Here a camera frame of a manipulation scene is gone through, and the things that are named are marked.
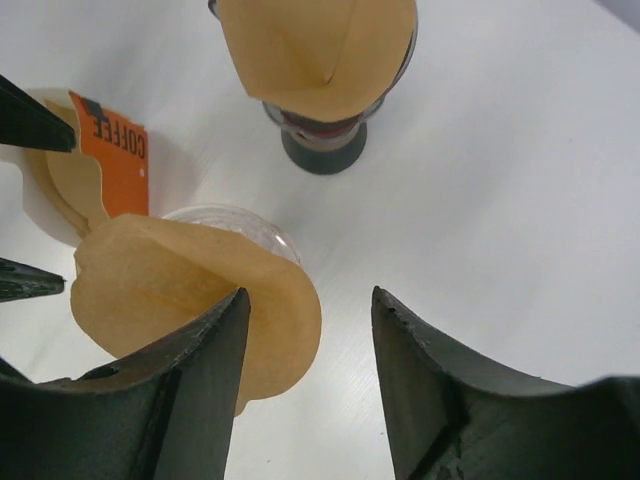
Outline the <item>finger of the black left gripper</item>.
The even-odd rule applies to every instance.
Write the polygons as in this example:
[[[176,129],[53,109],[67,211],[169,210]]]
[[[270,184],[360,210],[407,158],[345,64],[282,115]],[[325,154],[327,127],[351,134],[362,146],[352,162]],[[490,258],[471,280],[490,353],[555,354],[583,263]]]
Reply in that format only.
[[[0,142],[44,151],[72,152],[75,130],[33,97],[1,76]]]
[[[2,303],[61,294],[65,279],[30,265],[2,258],[0,261]]]

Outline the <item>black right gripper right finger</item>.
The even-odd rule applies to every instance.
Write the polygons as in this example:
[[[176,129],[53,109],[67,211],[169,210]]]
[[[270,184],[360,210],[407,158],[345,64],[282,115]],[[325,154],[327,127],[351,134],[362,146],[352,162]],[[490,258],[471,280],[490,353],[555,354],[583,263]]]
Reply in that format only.
[[[566,386],[498,363],[372,293],[372,333],[398,479],[635,479],[639,381]]]

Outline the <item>brown paper coffee filter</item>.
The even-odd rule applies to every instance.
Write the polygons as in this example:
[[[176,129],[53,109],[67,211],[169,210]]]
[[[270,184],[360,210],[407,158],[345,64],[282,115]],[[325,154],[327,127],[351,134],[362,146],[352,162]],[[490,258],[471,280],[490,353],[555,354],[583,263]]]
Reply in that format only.
[[[384,94],[417,20],[414,0],[225,0],[217,11],[247,94],[320,122]]]

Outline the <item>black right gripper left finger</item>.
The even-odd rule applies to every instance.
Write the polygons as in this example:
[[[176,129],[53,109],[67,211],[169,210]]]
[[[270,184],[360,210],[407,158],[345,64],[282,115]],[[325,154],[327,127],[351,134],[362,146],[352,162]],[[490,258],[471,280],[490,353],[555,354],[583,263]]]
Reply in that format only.
[[[238,289],[188,325],[78,379],[1,366],[5,479],[220,479],[250,314]]]

